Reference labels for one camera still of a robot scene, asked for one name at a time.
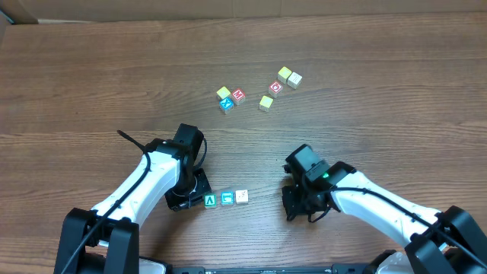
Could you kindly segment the green letter wooden block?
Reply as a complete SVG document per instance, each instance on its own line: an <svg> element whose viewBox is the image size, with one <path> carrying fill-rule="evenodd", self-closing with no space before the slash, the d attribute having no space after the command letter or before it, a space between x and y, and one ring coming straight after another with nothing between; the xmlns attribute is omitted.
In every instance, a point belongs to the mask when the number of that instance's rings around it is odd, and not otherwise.
<svg viewBox="0 0 487 274"><path fill-rule="evenodd" d="M217 205L217 196L214 193L204 195L204 206L206 209L216 208Z"/></svg>

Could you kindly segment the blue letter wooden block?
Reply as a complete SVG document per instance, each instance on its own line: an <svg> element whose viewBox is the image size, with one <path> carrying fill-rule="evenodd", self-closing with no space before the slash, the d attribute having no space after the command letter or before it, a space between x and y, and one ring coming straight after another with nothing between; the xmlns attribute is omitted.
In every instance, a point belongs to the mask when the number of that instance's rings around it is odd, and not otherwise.
<svg viewBox="0 0 487 274"><path fill-rule="evenodd" d="M232 206L234 203L234 193L232 191L225 191L221 193L221 204L223 206Z"/></svg>

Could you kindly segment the violin drawing wooden block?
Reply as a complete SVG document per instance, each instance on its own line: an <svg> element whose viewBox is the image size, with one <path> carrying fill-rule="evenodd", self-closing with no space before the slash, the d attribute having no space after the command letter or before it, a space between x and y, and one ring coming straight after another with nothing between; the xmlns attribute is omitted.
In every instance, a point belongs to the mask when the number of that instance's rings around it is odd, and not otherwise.
<svg viewBox="0 0 487 274"><path fill-rule="evenodd" d="M237 204L247 204L249 202L248 190L236 190L235 191L235 202Z"/></svg>

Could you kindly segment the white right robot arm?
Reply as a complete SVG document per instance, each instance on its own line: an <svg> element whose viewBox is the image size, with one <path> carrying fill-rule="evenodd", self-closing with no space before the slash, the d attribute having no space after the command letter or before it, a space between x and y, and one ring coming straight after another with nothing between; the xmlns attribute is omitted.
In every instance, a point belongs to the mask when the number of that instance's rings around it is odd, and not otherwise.
<svg viewBox="0 0 487 274"><path fill-rule="evenodd" d="M293 185L282 189L286 218L330 210L354 216L403 247L383 252L369 273L484 273L486 235L470 213L452 205L442 212L410 202L344 163L287 163Z"/></svg>

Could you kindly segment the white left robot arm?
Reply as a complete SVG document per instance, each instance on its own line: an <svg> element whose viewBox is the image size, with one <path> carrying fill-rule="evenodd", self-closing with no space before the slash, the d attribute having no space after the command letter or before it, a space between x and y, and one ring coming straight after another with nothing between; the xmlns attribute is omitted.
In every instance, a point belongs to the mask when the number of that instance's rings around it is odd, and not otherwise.
<svg viewBox="0 0 487 274"><path fill-rule="evenodd" d="M204 201L211 188L202 169L201 134L140 145L142 159L126 180L90 210L74 208L62 225L56 273L168 273L142 257L139 231L160 199L175 212Z"/></svg>

